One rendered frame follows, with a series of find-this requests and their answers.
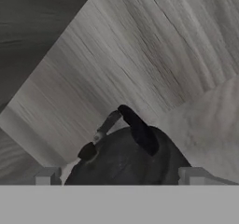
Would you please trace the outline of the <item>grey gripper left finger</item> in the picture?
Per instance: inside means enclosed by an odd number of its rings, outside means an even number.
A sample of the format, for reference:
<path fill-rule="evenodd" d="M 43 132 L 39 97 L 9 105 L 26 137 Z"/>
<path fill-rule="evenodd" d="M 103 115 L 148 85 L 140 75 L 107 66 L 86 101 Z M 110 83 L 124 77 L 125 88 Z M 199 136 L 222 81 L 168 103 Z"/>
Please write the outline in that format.
<path fill-rule="evenodd" d="M 27 183 L 29 185 L 38 186 L 54 186 L 61 185 L 62 169 L 57 167 L 43 168 L 36 175 L 30 178 Z"/>

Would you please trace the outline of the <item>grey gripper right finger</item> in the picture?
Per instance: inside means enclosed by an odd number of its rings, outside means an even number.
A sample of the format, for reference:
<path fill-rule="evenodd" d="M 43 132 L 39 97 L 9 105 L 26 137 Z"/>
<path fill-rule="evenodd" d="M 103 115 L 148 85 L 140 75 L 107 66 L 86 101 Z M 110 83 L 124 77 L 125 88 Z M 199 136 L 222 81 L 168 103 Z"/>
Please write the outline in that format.
<path fill-rule="evenodd" d="M 229 185 L 229 186 L 238 186 L 238 183 L 232 182 L 228 179 L 220 178 L 214 175 L 211 175 L 202 167 L 181 167 L 178 169 L 179 185 Z"/>

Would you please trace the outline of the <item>black kettle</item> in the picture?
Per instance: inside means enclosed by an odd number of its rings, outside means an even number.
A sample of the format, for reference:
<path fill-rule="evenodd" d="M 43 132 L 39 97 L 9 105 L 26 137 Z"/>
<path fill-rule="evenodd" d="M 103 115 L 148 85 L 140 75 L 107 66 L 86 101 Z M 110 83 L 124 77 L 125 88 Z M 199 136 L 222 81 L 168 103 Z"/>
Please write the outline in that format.
<path fill-rule="evenodd" d="M 176 185 L 178 169 L 190 163 L 161 129 L 120 105 L 98 128 L 95 140 L 77 154 L 65 184 Z"/>

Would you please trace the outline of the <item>grey wooden cabinet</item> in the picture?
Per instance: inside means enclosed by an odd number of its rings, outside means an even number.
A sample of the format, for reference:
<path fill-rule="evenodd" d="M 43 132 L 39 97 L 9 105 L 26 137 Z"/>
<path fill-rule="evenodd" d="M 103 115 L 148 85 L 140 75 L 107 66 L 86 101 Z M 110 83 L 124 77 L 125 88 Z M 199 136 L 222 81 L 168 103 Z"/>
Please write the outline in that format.
<path fill-rule="evenodd" d="M 120 105 L 239 183 L 239 0 L 88 0 L 0 112 L 13 174 L 71 167 Z"/>

